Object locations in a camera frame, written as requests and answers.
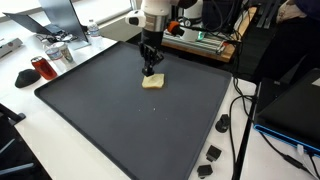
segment metal stand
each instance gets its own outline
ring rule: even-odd
[[[8,119],[8,122],[12,126],[16,125],[17,123],[19,123],[20,121],[26,118],[26,115],[24,115],[23,113],[16,114],[10,109],[8,109],[7,107],[5,107],[4,105],[2,105],[1,103],[0,103],[0,113],[3,114],[3,116]]]
[[[8,151],[8,149],[14,144],[14,142],[16,141],[16,139],[12,139],[10,142],[8,142],[1,150],[0,150],[0,156],[4,155],[6,151]],[[20,166],[15,166],[15,167],[11,167],[8,169],[3,169],[0,170],[0,177],[1,176],[5,176],[5,175],[9,175],[12,173],[16,173],[16,172],[21,172],[27,169],[32,169],[35,167],[34,163],[28,163],[28,164],[24,164],[24,165],[20,165]]]
[[[260,13],[262,16],[260,17],[260,20],[257,24],[258,28],[264,28],[269,29],[271,20],[275,13],[277,12],[280,5],[280,0],[270,0],[266,5],[263,5],[260,7],[259,15]]]

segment black rubber mat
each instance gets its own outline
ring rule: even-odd
[[[231,74],[165,55],[164,87],[143,89],[143,63],[119,42],[35,94],[130,178],[188,179]]]

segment cable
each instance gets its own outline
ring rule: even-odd
[[[223,20],[223,22],[221,21],[222,24],[220,24],[220,28],[219,28],[220,32],[221,32],[221,28],[225,26],[226,22],[229,22],[229,21],[230,21],[230,18],[231,18],[232,14],[233,14],[233,12],[234,12],[234,9],[235,9],[234,7],[235,7],[235,1],[232,1],[231,9],[230,9],[227,17],[226,17],[224,20],[223,20],[223,18],[222,18],[222,13],[221,13],[221,20]]]
[[[231,115],[232,115],[232,106],[234,104],[234,102],[236,102],[238,99],[244,97],[243,95],[240,95],[238,97],[236,97],[235,99],[233,99],[233,101],[230,104],[229,107],[229,118],[231,119]],[[230,134],[230,142],[231,142],[231,148],[232,148],[232,158],[233,158],[233,171],[235,170],[235,166],[236,166],[236,152],[235,152],[235,148],[234,148],[234,142],[233,142],[233,136],[232,136],[232,128],[231,128],[231,124],[229,127],[229,134]]]
[[[215,28],[214,30],[211,30],[211,32],[214,32],[216,30],[220,30],[224,24],[224,21],[223,21],[223,17],[222,17],[222,13],[221,13],[221,10],[220,10],[220,7],[217,5],[217,3],[215,2],[215,0],[211,0],[212,4],[216,7],[217,11],[218,11],[218,14],[219,14],[219,18],[220,18],[220,25]]]
[[[235,88],[235,90],[238,92],[238,94],[242,97],[242,104],[243,104],[243,109],[244,109],[244,112],[246,113],[246,115],[248,116],[248,119],[253,122],[253,118],[250,117],[250,114],[248,113],[247,109],[246,109],[246,103],[245,103],[245,99],[251,101],[251,103],[253,102],[253,98],[254,96],[248,96],[250,98],[247,97],[247,95],[243,95],[241,89],[239,88],[238,86],[238,83],[239,83],[239,79],[237,77],[234,77],[233,78],[233,86]]]
[[[309,154],[309,158],[310,158],[310,161],[311,161],[311,163],[312,163],[313,169],[314,169],[314,171],[315,171],[315,172],[316,172],[316,174],[317,174],[317,177],[320,179],[319,172],[318,172],[318,170],[317,170],[317,166],[316,166],[316,164],[314,163],[314,161],[313,161],[313,158],[312,158],[312,155],[311,155],[311,154]]]
[[[301,145],[301,144],[298,144],[297,145],[297,151],[298,151],[298,154],[300,155],[300,159],[302,160],[303,162],[303,165],[307,168],[307,170],[309,171],[309,173],[316,179],[316,180],[319,180],[319,178],[317,177],[317,175],[315,175],[315,173],[309,168],[309,166],[307,165],[304,157],[303,157],[303,154],[304,154],[304,147]]]
[[[262,134],[260,132],[260,135],[263,137],[263,139],[267,142],[267,144],[274,150],[276,151],[285,161],[287,161],[288,163],[290,163],[291,165],[295,166],[298,169],[302,169],[305,172],[309,173],[308,169],[306,167],[304,167],[304,165],[302,163],[300,163],[298,160],[294,159],[293,157],[286,155],[282,152],[280,152],[278,149],[276,149],[271,143],[270,141],[266,138],[266,136],[264,134]]]

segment white table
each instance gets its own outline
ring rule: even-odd
[[[278,141],[274,138],[266,136],[267,139],[275,146],[280,152],[288,154],[291,157],[303,162],[298,155],[296,148]],[[304,155],[304,159],[308,164],[308,167],[314,172],[311,161],[307,155]],[[320,158],[313,158],[318,171],[320,168]],[[247,150],[245,154],[245,160],[242,167],[241,179],[243,180],[312,180],[311,175],[305,171],[297,169],[288,162],[282,159],[278,153],[276,153],[262,136],[253,128],[251,128],[249,140],[247,144]]]
[[[38,55],[45,57],[41,45],[34,36],[23,38],[23,40],[24,45],[22,47],[0,59],[0,102],[12,111],[16,113],[22,112],[27,116],[25,120],[15,125],[15,127],[49,175],[53,179],[59,180],[129,179],[67,121],[34,95],[34,90],[48,81],[41,78],[36,83],[22,89],[14,86],[20,71],[33,68],[30,63],[31,58]],[[116,42],[104,39],[105,48],[114,43]],[[71,51],[71,54],[76,63],[80,64],[99,51],[101,49],[88,46]],[[249,95],[252,95],[256,88],[254,84],[243,80],[240,80],[239,86],[244,94]],[[231,83],[215,122],[218,121],[221,114],[229,112],[230,103],[237,96],[238,94]],[[249,102],[247,104],[246,108],[249,111],[251,104]],[[232,119],[234,143],[238,154],[247,122],[241,101],[237,101],[234,104],[232,113],[234,117]],[[232,151],[229,133],[218,133],[214,125],[194,166],[190,179],[199,179],[196,172],[199,165],[210,164],[205,157],[210,145],[221,149],[222,154],[216,162],[211,163],[214,173],[206,179],[231,179]]]

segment floor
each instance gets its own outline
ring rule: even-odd
[[[265,48],[267,47],[274,31],[274,25],[270,29],[260,29],[256,28],[256,23],[259,17],[255,17],[253,23],[249,26],[246,35],[244,36],[244,47],[243,52],[240,55],[240,65],[238,72],[241,74],[241,78],[249,80],[252,76],[254,69],[256,68],[260,57],[262,56]],[[140,36],[137,35],[130,39],[128,42],[137,44],[139,42]],[[186,52],[177,51],[170,48],[165,48],[165,53],[172,53],[180,58],[195,61],[201,64],[206,64],[208,66],[220,68],[220,69],[230,69],[234,63],[222,63],[208,58],[203,58],[201,56],[193,55]],[[12,126],[9,126],[6,121],[0,120],[0,149],[12,138],[19,137],[19,134]],[[2,179],[8,180],[49,180],[51,179],[47,172],[43,169],[41,164],[38,162],[37,158],[31,152],[29,147],[23,142],[21,138],[17,143],[15,143],[8,152],[5,154],[5,158],[0,156],[0,170],[15,165],[35,162],[36,168],[33,170],[25,171],[19,174],[14,174],[12,176],[0,177]]]

